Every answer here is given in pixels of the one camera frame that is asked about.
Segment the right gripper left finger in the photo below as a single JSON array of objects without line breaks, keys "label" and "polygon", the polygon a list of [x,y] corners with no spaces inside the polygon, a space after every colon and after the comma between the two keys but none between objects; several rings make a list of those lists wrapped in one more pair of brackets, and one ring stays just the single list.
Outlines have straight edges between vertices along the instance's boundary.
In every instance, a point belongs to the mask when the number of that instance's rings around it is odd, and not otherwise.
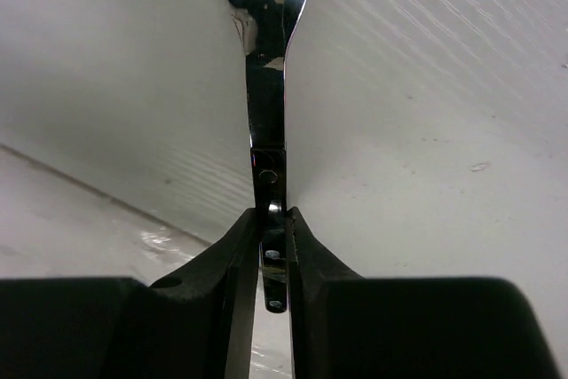
[{"label": "right gripper left finger", "polygon": [[155,281],[168,301],[156,328],[161,378],[246,378],[258,280],[256,212],[245,210],[226,234]]}]

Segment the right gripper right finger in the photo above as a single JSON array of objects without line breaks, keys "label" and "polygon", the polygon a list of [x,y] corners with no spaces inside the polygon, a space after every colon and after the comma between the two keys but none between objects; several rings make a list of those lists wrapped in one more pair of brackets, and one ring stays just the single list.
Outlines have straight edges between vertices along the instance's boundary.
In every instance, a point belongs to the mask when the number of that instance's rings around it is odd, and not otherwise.
[{"label": "right gripper right finger", "polygon": [[287,213],[286,248],[293,376],[367,378],[366,354],[352,336],[339,336],[351,322],[332,325],[328,317],[341,311],[329,288],[361,276],[314,236],[298,207]]}]

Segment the black handled steel fork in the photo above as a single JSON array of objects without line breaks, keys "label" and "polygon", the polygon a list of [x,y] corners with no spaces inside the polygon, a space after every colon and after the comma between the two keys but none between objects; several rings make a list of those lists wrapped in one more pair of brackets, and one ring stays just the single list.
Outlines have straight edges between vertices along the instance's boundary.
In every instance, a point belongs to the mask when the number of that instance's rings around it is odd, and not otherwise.
[{"label": "black handled steel fork", "polygon": [[306,0],[227,0],[245,56],[250,162],[264,304],[288,308],[285,62]]}]

